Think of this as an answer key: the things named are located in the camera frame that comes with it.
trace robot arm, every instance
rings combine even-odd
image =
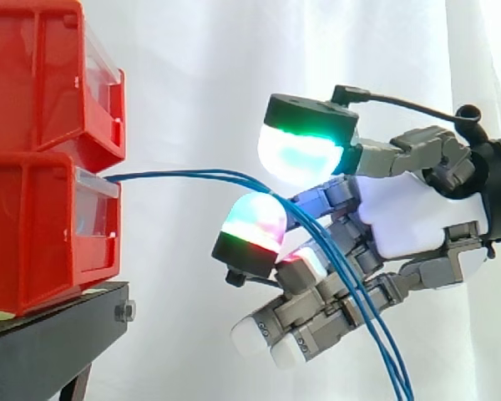
[[[380,312],[410,291],[463,282],[486,259],[479,236],[488,223],[480,195],[449,200],[414,174],[337,177],[293,200],[314,216],[332,214],[327,230]],[[404,207],[411,210],[405,213]],[[407,260],[397,274],[374,276],[396,259]],[[291,368],[363,324],[352,296],[313,240],[276,264],[276,280],[283,294],[232,330],[242,354],[271,348],[276,365]]]
[[[358,139],[357,115],[342,106],[370,97],[408,104],[348,87],[337,87],[324,103],[273,95],[265,123],[305,138],[326,132],[342,149],[335,176],[291,201],[314,218],[331,217],[326,229],[332,240],[383,312],[411,291],[462,283],[494,257],[492,243],[501,241],[501,140],[488,140],[473,106],[451,117],[411,104],[454,122],[468,146],[437,126],[408,131],[389,144]],[[288,216],[287,230],[297,227]],[[352,294],[313,240],[277,262],[274,252],[259,247],[240,244],[228,252],[231,244],[219,244],[213,256],[229,265],[228,283],[240,287],[247,278],[264,280],[274,272],[283,291],[234,326],[231,336],[242,354],[269,348],[279,368],[291,368],[363,324]],[[388,261],[403,264],[397,273],[378,274]]]

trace black table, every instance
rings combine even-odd
[[[0,322],[0,401],[84,399],[91,362],[133,320],[127,282],[28,317]]]

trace blue cable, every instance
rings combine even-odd
[[[231,175],[231,177],[225,177],[225,176],[219,176],[216,174],[222,174],[222,175]],[[379,350],[381,352],[382,358],[384,360],[385,366],[387,368],[388,374],[390,376],[390,379],[392,381],[392,386],[394,388],[395,394],[397,395],[397,399],[402,399],[400,390],[398,389],[397,386],[397,381],[401,385],[402,391],[405,393],[407,396],[407,400],[413,400],[413,391],[412,391],[412,386],[410,384],[406,366],[402,360],[401,354],[398,350],[397,344],[394,342],[392,334],[389,332],[387,329],[386,324],[380,317],[378,310],[376,309],[375,305],[373,304],[371,297],[367,293],[365,287],[363,286],[362,282],[358,278],[357,274],[353,271],[350,263],[348,260],[345,258],[345,256],[340,252],[339,248],[337,247],[336,243],[332,240],[330,234],[326,229],[319,224],[316,219],[313,217],[309,216],[307,213],[304,212],[301,208],[290,202],[289,200],[286,200],[285,198],[282,198],[281,196],[273,193],[266,185],[262,184],[260,181],[255,179],[254,177],[251,177],[249,175],[245,175],[243,173],[239,173],[237,171],[231,171],[231,170],[222,170],[222,169],[209,169],[209,170],[174,170],[174,171],[147,171],[147,172],[142,172],[142,173],[132,173],[132,174],[123,174],[123,175],[112,175],[110,177],[106,177],[107,180],[112,181],[112,182],[117,182],[117,181],[123,181],[123,180],[133,180],[133,179],[138,179],[138,178],[155,178],[155,177],[190,177],[190,178],[202,178],[202,179],[210,179],[210,180],[222,180],[224,182],[230,182],[233,184],[237,185],[242,185],[247,189],[255,190],[258,192],[262,193],[269,193],[270,195],[273,195],[288,211],[291,213],[300,223],[301,225],[308,230],[308,232],[312,235],[316,243],[323,249],[325,252],[326,256],[328,259],[331,261],[332,265],[335,267],[337,270],[338,276],[342,279],[342,281],[345,283],[347,290],[351,293],[355,303],[358,305],[360,308],[362,317],[364,319],[364,322],[367,325],[367,328],[372,335],[372,337],[375,339],[377,346],[379,347]],[[377,319],[379,325],[382,327],[382,330],[384,331],[387,340],[390,342],[392,345],[393,352],[396,355],[396,358],[399,362],[401,371],[402,371],[402,377],[399,375],[399,372],[397,370],[397,365],[395,362],[392,360],[392,357],[390,356],[388,350],[382,343],[377,330],[372,324],[372,319],[369,317],[367,314],[367,311],[365,309],[365,306],[360,299],[356,289],[352,285],[352,282],[350,278],[347,276],[345,271],[343,270],[343,267],[346,267],[351,276],[355,279],[355,282],[357,284],[357,288],[366,300],[367,305],[370,307],[372,311],[372,315]]]

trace red plastic drawer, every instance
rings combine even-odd
[[[98,172],[124,159],[124,74],[75,0],[0,0],[0,152],[62,151]]]
[[[58,154],[0,155],[0,311],[23,315],[119,273],[120,186]]]

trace white curtain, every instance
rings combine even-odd
[[[470,99],[484,96],[480,87],[493,88],[481,81],[468,92],[474,77],[457,77],[471,72],[474,58],[448,56],[449,48],[476,49],[480,40],[483,65],[491,65],[482,33],[471,43],[448,45],[448,23],[456,36],[457,27],[471,28],[460,25],[469,14],[481,21],[479,9],[465,7],[475,3],[469,0],[449,0],[448,10],[444,0],[83,3],[127,73],[128,155],[114,171],[229,168],[292,195],[297,188],[269,176],[256,152],[269,94],[327,99],[335,83],[345,83],[451,112],[453,101],[476,101]],[[482,106],[490,128],[501,132],[501,113],[489,97],[497,91],[490,93]],[[357,111],[361,135],[376,140],[434,123],[386,105]],[[220,225],[243,193],[197,180],[124,184],[119,279],[131,281],[138,315],[94,364],[88,401],[393,399],[365,328],[290,372],[278,371],[267,354],[236,354],[230,328],[276,294],[251,284],[227,286],[225,268],[210,257]],[[383,315],[416,399],[501,399],[500,259],[478,277],[469,289],[414,293]]]

